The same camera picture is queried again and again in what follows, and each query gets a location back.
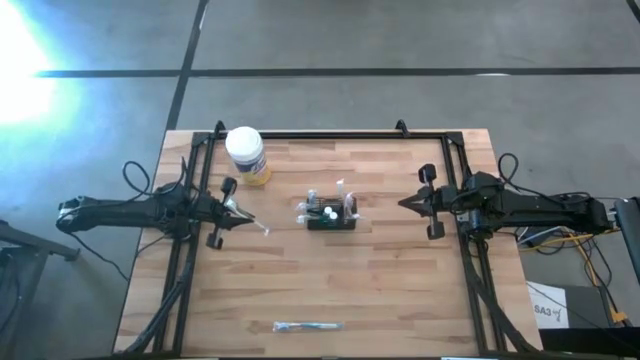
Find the white sign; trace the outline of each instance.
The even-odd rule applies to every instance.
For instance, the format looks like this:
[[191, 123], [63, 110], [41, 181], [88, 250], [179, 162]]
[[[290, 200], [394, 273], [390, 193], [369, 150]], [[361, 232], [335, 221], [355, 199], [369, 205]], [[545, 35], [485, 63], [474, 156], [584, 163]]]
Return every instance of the white sign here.
[[527, 281], [538, 329], [566, 329], [567, 297], [564, 289]]

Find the yellow label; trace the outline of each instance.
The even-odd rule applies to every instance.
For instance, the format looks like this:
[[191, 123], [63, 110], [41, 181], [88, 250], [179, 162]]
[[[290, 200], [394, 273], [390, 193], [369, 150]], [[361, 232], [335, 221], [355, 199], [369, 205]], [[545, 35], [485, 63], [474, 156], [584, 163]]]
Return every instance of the yellow label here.
[[269, 180], [271, 177], [271, 170], [269, 169], [269, 166], [265, 164], [265, 166], [258, 171], [241, 172], [240, 174], [242, 175], [245, 184], [257, 186], [263, 185]]

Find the plastic jar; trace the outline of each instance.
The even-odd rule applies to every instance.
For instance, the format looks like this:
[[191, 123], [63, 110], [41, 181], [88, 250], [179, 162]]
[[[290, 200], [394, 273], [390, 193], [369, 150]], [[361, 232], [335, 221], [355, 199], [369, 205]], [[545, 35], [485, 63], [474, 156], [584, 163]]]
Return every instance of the plastic jar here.
[[262, 185], [269, 180], [271, 171], [264, 156], [262, 138], [256, 129], [241, 126], [229, 131], [225, 147], [247, 185]]

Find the white lid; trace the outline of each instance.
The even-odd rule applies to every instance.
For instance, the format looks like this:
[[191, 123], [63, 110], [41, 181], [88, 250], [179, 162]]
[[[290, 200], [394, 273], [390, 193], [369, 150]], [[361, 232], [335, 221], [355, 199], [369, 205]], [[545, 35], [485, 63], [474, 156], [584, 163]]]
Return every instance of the white lid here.
[[224, 144], [229, 156], [238, 161], [251, 161], [262, 153], [260, 133], [248, 126], [229, 131]]

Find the black floor line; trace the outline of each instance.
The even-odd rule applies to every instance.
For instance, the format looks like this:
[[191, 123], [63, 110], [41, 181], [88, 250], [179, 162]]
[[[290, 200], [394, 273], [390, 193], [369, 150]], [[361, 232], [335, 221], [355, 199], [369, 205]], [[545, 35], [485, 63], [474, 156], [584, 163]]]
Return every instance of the black floor line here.
[[640, 67], [203, 69], [190, 74], [200, 78], [531, 75], [640, 75]]
[[629, 5], [629, 9], [631, 9], [633, 16], [636, 17], [638, 23], [640, 23], [640, 7], [638, 7], [636, 0], [627, 0], [627, 5]]
[[182, 62], [180, 77], [178, 78], [178, 85], [176, 86], [176, 91], [173, 94], [173, 101], [171, 101], [169, 117], [167, 118], [167, 124], [165, 126], [166, 130], [175, 130], [178, 126], [180, 109], [182, 108], [182, 101], [184, 100], [184, 94], [187, 90], [187, 82], [189, 81], [191, 66], [193, 66], [193, 59], [196, 55], [196, 48], [198, 47], [198, 40], [200, 39], [200, 32], [202, 30], [204, 15], [207, 11], [208, 3], [209, 0], [200, 0], [198, 3], [196, 16], [193, 20], [193, 27], [191, 28], [191, 36], [189, 37], [189, 45], [187, 46], [187, 51], [184, 54], [184, 61]]
[[187, 78], [366, 77], [366, 76], [552, 76], [640, 75], [640, 67], [563, 68], [289, 68], [184, 70], [51, 70], [38, 78], [168, 78], [179, 77], [177, 95], [183, 96]]
[[37, 78], [166, 78], [178, 77], [180, 70], [46, 70], [38, 71]]

